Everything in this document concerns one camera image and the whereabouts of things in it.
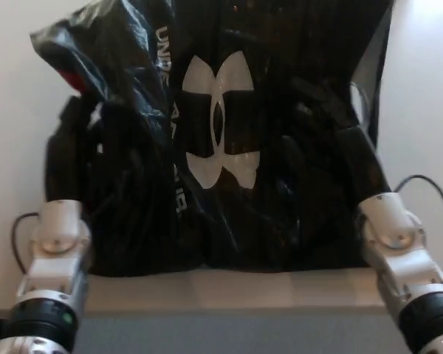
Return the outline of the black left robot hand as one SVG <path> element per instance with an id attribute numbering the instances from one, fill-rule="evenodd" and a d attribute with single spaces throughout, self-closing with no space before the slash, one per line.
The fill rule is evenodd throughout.
<path id="1" fill-rule="evenodd" d="M 98 101 L 89 94 L 71 96 L 49 137 L 44 162 L 46 201 L 81 201 L 85 185 L 86 132 Z"/>

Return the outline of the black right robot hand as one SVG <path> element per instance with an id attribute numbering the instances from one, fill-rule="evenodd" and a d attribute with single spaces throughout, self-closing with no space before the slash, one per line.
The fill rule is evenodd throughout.
<path id="1" fill-rule="evenodd" d="M 297 104 L 289 113 L 289 128 L 307 161 L 343 188 L 350 208 L 391 191 L 375 147 L 353 110 Z"/>

